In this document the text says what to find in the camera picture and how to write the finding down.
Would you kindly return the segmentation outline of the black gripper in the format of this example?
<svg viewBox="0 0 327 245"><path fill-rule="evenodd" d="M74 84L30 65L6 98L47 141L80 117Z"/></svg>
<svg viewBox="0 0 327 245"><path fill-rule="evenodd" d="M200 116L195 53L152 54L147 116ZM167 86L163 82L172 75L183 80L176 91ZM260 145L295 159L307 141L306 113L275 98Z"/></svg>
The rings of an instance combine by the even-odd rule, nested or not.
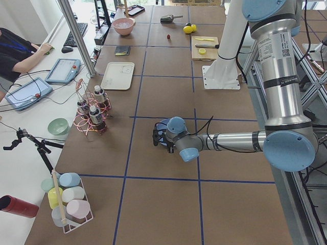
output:
<svg viewBox="0 0 327 245"><path fill-rule="evenodd" d="M175 133L165 132L163 134L163 141L167 145L168 153L174 153L174 138L176 137Z"/></svg>

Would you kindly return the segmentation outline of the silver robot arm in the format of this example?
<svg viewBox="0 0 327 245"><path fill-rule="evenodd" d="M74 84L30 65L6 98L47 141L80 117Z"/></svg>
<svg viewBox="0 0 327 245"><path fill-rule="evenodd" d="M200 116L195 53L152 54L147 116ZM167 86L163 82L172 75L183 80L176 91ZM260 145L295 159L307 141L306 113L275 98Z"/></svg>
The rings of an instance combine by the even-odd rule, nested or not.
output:
<svg viewBox="0 0 327 245"><path fill-rule="evenodd" d="M286 172L309 167L319 143L300 101L299 78L292 38L300 29L301 1L231 1L218 57L205 67L205 89L233 89L237 85L237 53L242 37L256 41L263 73L268 119L262 131L204 133L194 136L181 117L172 117L153 143L160 140L177 149L185 162L204 150L263 152L269 163Z"/></svg>

